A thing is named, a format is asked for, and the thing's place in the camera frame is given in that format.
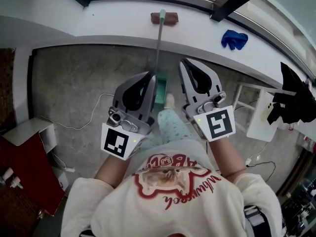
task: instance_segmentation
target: leg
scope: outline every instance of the leg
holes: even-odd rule
[[[157,146],[159,146],[159,142],[156,140],[156,137],[154,136],[154,134],[151,132],[147,138],[144,140],[144,142],[141,144],[139,151],[145,151],[151,148],[155,148]]]
[[[159,112],[158,124],[164,144],[182,139],[196,139],[174,110]]]

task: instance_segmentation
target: foot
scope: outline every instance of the foot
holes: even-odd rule
[[[174,97],[171,93],[167,93],[166,99],[164,101],[164,108],[165,109],[174,109]]]

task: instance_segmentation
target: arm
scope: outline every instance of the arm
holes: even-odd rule
[[[121,160],[115,156],[109,155],[94,178],[116,188],[123,180],[129,162],[130,159]]]
[[[233,183],[239,175],[247,172],[245,163],[228,138],[209,142],[209,146],[223,177],[227,180]]]
[[[99,203],[125,175],[129,160],[108,156],[94,179],[78,178],[70,190],[64,210],[61,236],[78,237],[89,225]]]

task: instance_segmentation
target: blue glove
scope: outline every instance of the blue glove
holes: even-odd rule
[[[241,50],[247,41],[247,34],[239,34],[235,31],[227,30],[222,38],[222,46],[226,47],[228,44],[231,50],[234,50],[235,48]]]

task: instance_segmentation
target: mop handle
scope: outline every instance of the mop handle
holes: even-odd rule
[[[161,10],[159,15],[159,34],[158,34],[158,41],[157,41],[157,52],[156,52],[156,64],[155,64],[155,73],[157,73],[157,67],[158,67],[158,60],[159,60],[159,50],[160,50],[160,42],[161,42],[161,33],[162,33],[162,27],[164,23],[164,19],[166,17],[166,11]]]

